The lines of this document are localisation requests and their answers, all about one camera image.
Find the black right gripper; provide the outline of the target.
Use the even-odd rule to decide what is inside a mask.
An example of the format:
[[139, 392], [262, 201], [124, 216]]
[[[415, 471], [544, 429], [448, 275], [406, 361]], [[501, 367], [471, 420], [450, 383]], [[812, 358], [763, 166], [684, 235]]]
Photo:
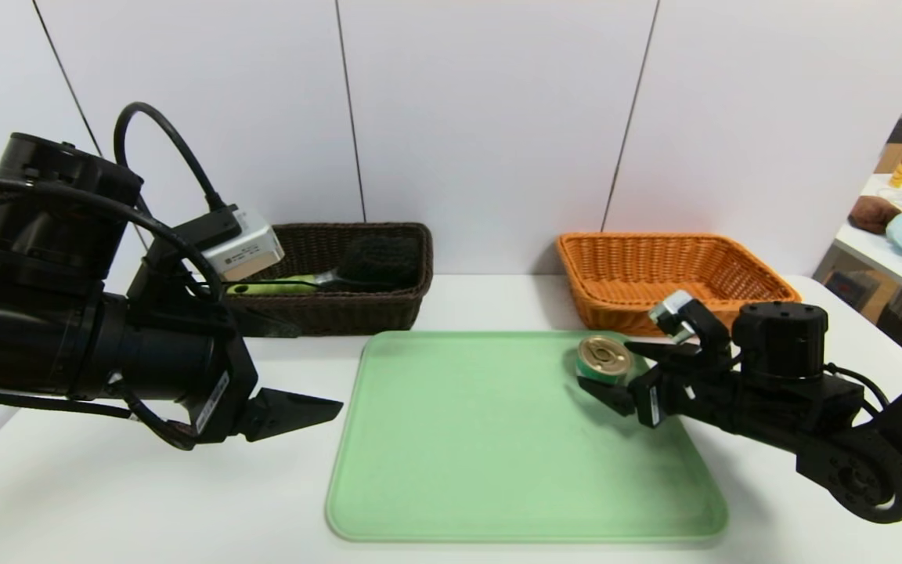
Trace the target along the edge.
[[672, 415], [738, 433], [733, 403], [740, 392], [740, 375], [734, 368], [741, 356], [729, 350], [706, 352], [690, 342], [662, 344], [626, 342], [635, 356], [655, 361], [655, 366], [630, 382], [629, 389], [579, 376], [579, 387], [623, 417], [637, 412], [649, 428]]

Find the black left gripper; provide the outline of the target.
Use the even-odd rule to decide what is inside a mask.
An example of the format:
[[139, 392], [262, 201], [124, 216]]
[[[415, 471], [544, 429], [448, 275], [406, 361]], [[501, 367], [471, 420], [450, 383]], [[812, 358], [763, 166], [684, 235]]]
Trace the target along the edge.
[[335, 420], [341, 401], [276, 389], [250, 399], [258, 375], [226, 300], [188, 295], [103, 305], [98, 396], [168, 445], [208, 445], [241, 435], [275, 438]]

